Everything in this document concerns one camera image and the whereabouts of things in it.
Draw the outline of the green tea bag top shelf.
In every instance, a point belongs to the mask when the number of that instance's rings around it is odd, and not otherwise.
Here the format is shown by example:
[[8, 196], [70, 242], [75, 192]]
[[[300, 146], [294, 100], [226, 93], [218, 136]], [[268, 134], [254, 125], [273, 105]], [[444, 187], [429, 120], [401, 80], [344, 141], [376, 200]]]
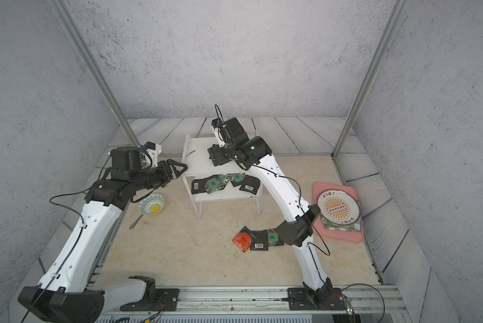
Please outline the green tea bag top shelf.
[[226, 150], [219, 145], [213, 145], [211, 148], [207, 149], [209, 153], [209, 159], [212, 161], [213, 166], [222, 166], [231, 161]]

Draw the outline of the black barcode tea bag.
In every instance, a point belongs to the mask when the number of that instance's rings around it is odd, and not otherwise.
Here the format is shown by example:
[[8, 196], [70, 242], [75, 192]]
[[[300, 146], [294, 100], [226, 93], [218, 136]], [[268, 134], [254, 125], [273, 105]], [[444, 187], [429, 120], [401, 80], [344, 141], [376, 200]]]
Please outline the black barcode tea bag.
[[190, 186], [193, 195], [208, 193], [210, 191], [210, 178], [194, 179]]
[[239, 187], [240, 191], [251, 193], [252, 195], [257, 195], [261, 182], [258, 178], [250, 175], [245, 175], [241, 186]]

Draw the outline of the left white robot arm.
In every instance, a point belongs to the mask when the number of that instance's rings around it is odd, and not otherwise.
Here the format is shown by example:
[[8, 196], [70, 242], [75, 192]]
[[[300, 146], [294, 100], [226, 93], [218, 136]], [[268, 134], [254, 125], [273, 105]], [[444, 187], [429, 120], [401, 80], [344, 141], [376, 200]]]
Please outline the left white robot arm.
[[110, 151], [112, 165], [86, 190], [80, 220], [59, 256], [37, 285], [20, 292], [18, 301], [27, 313], [44, 322], [95, 322], [115, 308], [162, 308], [150, 277], [133, 276], [106, 290], [87, 287], [103, 244], [138, 191], [165, 187], [187, 170], [175, 160], [156, 162], [157, 154], [151, 142]]

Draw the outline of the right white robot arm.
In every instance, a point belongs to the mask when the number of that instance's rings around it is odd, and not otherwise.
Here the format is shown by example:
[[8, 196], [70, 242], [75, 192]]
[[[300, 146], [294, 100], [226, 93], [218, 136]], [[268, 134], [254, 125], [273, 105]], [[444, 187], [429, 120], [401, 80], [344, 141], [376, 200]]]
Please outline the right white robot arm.
[[315, 251], [314, 222], [320, 214], [317, 205], [310, 205], [301, 191], [290, 183], [280, 169], [271, 148], [261, 137], [240, 140], [215, 135], [217, 143], [210, 148], [214, 162], [235, 162], [242, 170], [258, 178], [276, 201], [284, 216], [276, 231], [279, 238], [294, 250], [303, 275], [306, 302], [315, 309], [326, 304], [334, 291], [330, 279], [322, 269]]

